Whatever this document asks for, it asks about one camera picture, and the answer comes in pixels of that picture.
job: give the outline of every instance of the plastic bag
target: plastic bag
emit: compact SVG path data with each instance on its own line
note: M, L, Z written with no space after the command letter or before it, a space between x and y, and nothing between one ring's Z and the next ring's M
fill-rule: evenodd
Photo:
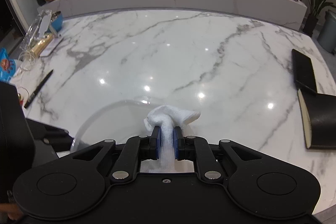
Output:
M32 24L30 25L28 32L26 33L20 48L24 51L29 51L35 44L38 42L38 30L40 28L40 23L42 18L47 14L52 14L53 11L51 10L42 10L39 15L34 19Z
M0 50L0 81L8 83L16 71L16 64L9 59L5 48Z

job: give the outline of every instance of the black pen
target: black pen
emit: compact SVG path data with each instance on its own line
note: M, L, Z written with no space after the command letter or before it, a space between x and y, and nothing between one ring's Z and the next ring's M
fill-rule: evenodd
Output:
M37 88L34 90L34 92L28 97L27 102L25 103L24 108L27 108L30 106L36 95L39 93L45 82L50 78L50 76L53 74L53 69L47 74L46 77L42 80L42 82L37 86Z

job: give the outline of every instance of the black notebook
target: black notebook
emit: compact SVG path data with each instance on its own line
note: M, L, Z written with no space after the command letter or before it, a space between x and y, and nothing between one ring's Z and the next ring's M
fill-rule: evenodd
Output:
M298 90L307 148L336 149L336 96Z
M306 147L336 149L336 96L317 93L308 56L293 49L292 59Z
M294 82L297 89L317 93L313 65L308 56L292 49Z

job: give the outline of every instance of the blue snack bag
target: blue snack bag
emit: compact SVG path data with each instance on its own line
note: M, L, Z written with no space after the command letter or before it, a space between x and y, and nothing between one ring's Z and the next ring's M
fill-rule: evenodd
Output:
M5 48L0 50L0 81L8 83L16 71L16 64L9 59Z

